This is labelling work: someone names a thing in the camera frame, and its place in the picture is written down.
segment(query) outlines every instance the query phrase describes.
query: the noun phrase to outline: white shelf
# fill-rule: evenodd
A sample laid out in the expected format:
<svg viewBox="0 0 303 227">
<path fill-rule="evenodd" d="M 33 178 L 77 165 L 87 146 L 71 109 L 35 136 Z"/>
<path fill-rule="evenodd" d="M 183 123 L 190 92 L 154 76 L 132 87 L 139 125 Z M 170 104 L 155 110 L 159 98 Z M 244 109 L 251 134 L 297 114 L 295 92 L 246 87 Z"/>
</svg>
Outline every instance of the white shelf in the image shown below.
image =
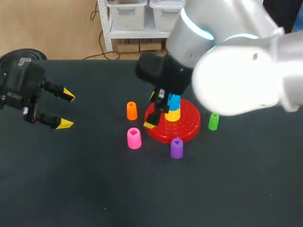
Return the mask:
<svg viewBox="0 0 303 227">
<path fill-rule="evenodd" d="M 153 10 L 148 6 L 145 8 L 144 29 L 140 31 L 115 30 L 112 26 L 112 18 L 109 19 L 109 38 L 111 39 L 144 39 L 144 38 L 168 38 L 170 32 L 159 32 L 155 28 Z"/>
</svg>

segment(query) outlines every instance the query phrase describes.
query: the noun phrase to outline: black table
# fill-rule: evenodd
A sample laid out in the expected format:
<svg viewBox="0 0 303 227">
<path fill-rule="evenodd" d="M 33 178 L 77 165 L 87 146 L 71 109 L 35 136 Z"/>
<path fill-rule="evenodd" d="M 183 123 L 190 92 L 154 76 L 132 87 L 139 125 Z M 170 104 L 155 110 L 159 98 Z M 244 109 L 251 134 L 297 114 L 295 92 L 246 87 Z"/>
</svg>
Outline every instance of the black table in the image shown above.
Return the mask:
<svg viewBox="0 0 303 227">
<path fill-rule="evenodd" d="M 75 122 L 53 131 L 0 112 L 2 227 L 301 227 L 303 113 L 281 107 L 221 117 L 189 87 L 204 126 L 183 159 L 142 127 L 152 86 L 134 75 L 135 61 L 40 61 L 65 85 L 72 103 L 43 93 L 39 108 Z M 135 101 L 139 119 L 126 118 Z M 143 145 L 130 150 L 138 127 Z"/>
</svg>

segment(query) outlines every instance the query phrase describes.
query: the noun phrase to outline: red base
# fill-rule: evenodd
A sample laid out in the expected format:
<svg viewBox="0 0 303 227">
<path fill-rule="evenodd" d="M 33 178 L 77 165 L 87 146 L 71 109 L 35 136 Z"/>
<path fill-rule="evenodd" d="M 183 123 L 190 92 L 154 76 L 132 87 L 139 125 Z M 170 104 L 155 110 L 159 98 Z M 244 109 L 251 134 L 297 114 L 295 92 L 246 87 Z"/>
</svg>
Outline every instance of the red base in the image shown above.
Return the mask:
<svg viewBox="0 0 303 227">
<path fill-rule="evenodd" d="M 154 104 L 151 104 L 145 113 L 145 120 L 153 110 Z M 146 130 L 155 140 L 171 143 L 174 138 L 181 138 L 183 142 L 191 140 L 197 135 L 200 127 L 201 117 L 198 109 L 189 101 L 181 99 L 181 118 L 178 121 L 167 121 L 163 113 L 159 125 L 153 129 L 146 128 Z"/>
</svg>

